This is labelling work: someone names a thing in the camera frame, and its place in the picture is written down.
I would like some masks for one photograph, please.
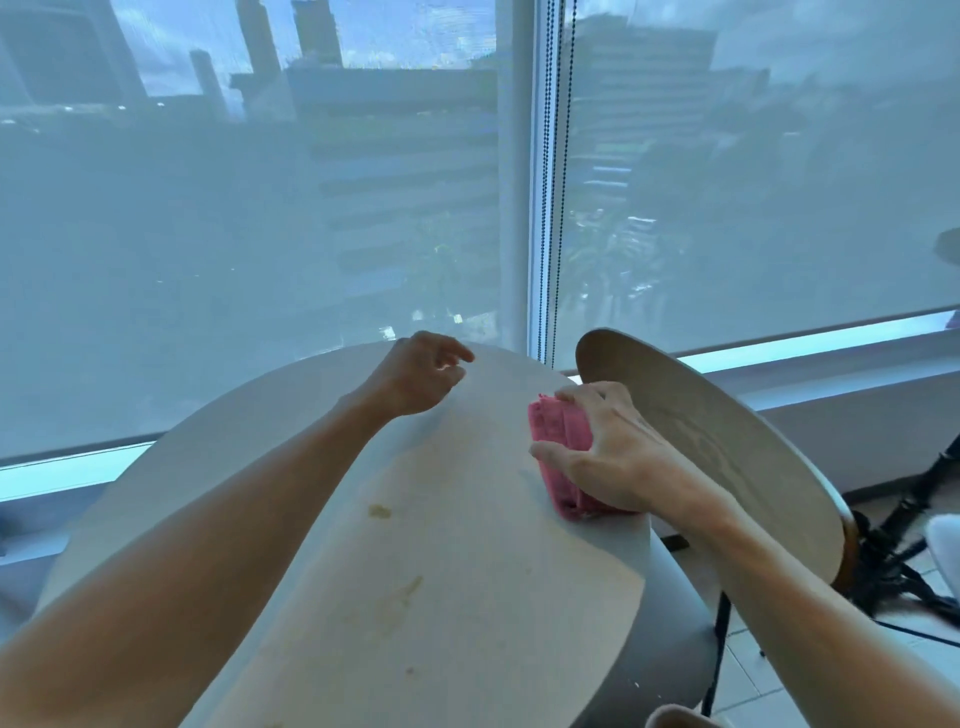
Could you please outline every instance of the cleaning cloth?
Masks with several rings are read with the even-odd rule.
[[[587,414],[572,402],[540,395],[530,403],[527,416],[530,433],[536,441],[547,440],[578,450],[588,450],[593,445]],[[540,472],[554,508],[568,521],[581,521],[604,513],[626,513],[588,496],[560,471],[540,463]]]

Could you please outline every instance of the tripod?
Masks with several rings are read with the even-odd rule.
[[[960,603],[949,596],[939,596],[924,578],[906,562],[926,548],[921,538],[902,551],[897,551],[910,526],[930,507],[930,500],[952,474],[960,472],[960,435],[944,450],[933,466],[917,478],[903,494],[894,512],[879,526],[871,527],[862,513],[853,512],[860,530],[860,557],[850,590],[851,602],[868,617],[876,616],[876,609],[885,599],[913,595],[928,610],[960,627]],[[927,637],[960,647],[960,643],[942,640],[896,625],[880,622],[883,626]]]

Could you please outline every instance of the sky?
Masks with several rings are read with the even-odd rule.
[[[287,0],[264,0],[282,60],[300,55]],[[233,0],[113,0],[151,94],[198,93],[188,52],[209,51],[226,85],[249,70]],[[568,14],[573,1],[567,0]],[[457,67],[495,47],[495,0],[330,0],[344,60],[360,67]],[[578,0],[577,15],[715,30],[714,67],[770,67],[867,86],[960,70],[957,0]]]

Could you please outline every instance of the translucent blind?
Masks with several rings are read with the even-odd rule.
[[[0,0],[0,458],[418,328],[499,342],[495,16]]]
[[[596,326],[680,352],[960,303],[958,29],[950,0],[567,2],[555,365]]]

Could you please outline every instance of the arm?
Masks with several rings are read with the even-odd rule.
[[[360,450],[473,354],[419,333],[304,432],[132,542],[0,651],[0,724],[177,726],[241,643]]]
[[[960,726],[960,692],[767,535],[643,420],[623,385],[557,394],[587,412],[593,448],[535,443],[531,453],[701,550],[813,728]]]

